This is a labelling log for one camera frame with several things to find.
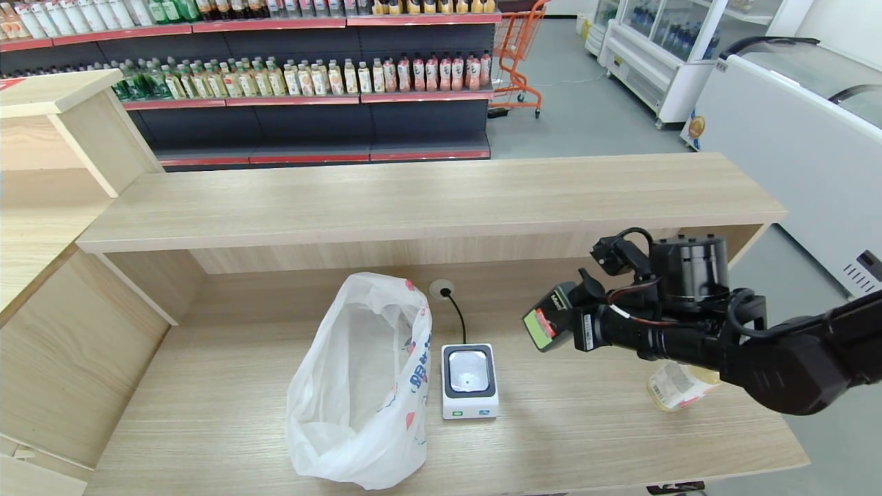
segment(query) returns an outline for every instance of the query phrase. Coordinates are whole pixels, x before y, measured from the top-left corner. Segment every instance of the white barcode scanner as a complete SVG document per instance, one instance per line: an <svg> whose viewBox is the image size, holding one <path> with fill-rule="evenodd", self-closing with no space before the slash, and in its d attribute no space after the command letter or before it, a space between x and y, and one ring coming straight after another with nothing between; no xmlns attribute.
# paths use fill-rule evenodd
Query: white barcode scanner
<svg viewBox="0 0 882 496"><path fill-rule="evenodd" d="M441 347L441 416L444 419L496 418L499 391L489 344Z"/></svg>

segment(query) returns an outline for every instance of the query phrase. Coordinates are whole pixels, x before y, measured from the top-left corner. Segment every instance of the glass door refrigerator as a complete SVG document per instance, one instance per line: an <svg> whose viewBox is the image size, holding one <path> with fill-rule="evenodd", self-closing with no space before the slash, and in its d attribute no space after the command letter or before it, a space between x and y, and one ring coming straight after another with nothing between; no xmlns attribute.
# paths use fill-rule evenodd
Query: glass door refrigerator
<svg viewBox="0 0 882 496"><path fill-rule="evenodd" d="M585 49L593 56L601 54L603 36L606 34L607 25L618 14L619 0L600 0L597 4L597 13L594 15L594 23L588 30L585 39Z"/></svg>
<svg viewBox="0 0 882 496"><path fill-rule="evenodd" d="M623 0L598 62L656 115L682 123L720 52L752 36L792 36L811 0Z"/></svg>
<svg viewBox="0 0 882 496"><path fill-rule="evenodd" d="M781 226L852 296L882 290L882 71L811 38L744 40L680 136L780 201Z"/></svg>

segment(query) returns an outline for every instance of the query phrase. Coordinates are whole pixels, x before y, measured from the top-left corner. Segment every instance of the plastic bag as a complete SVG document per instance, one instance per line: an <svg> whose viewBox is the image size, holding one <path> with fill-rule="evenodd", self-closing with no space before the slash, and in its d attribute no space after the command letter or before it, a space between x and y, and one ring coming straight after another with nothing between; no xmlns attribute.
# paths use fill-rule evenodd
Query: plastic bag
<svg viewBox="0 0 882 496"><path fill-rule="evenodd" d="M432 316L411 281L350 275L288 387L302 476L392 487L426 460Z"/></svg>

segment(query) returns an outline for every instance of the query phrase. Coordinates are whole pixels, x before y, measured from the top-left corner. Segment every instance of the floor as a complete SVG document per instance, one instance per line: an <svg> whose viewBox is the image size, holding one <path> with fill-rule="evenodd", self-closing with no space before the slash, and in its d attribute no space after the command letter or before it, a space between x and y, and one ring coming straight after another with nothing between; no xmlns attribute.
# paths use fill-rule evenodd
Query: floor
<svg viewBox="0 0 882 496"><path fill-rule="evenodd" d="M523 72L542 91L542 115L514 110L490 121L493 158L684 152L679 129L657 131L654 118L582 47L574 21L543 21ZM731 279L766 295L775 324L842 304L846 297L783 230L770 229L736 267ZM878 494L882 455L878 413L882 387L859 387L811 417L787 417L811 458L797 470L711 482L708 496L815 496Z"/></svg>

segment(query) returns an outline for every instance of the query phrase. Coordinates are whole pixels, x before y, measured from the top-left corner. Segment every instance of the orange shopping cart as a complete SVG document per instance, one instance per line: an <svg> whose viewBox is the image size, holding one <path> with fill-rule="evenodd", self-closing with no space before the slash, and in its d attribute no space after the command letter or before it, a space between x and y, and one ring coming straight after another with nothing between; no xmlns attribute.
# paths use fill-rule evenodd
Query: orange shopping cart
<svg viewBox="0 0 882 496"><path fill-rule="evenodd" d="M503 82L504 86L493 90L493 98L507 97L507 99L493 101L490 103L491 107L532 107L536 109L536 118L539 118L542 94L527 83L527 76L518 72L518 64L527 60L536 31L542 18L545 17L545 4L548 1L536 0L529 11L503 12L502 21L497 25L496 37L493 40L493 55L498 58L500 75L507 75L508 81ZM505 2L500 2L499 6L504 8ZM512 101L512 96L515 94L517 101ZM535 96L535 101L526 101L527 94Z"/></svg>

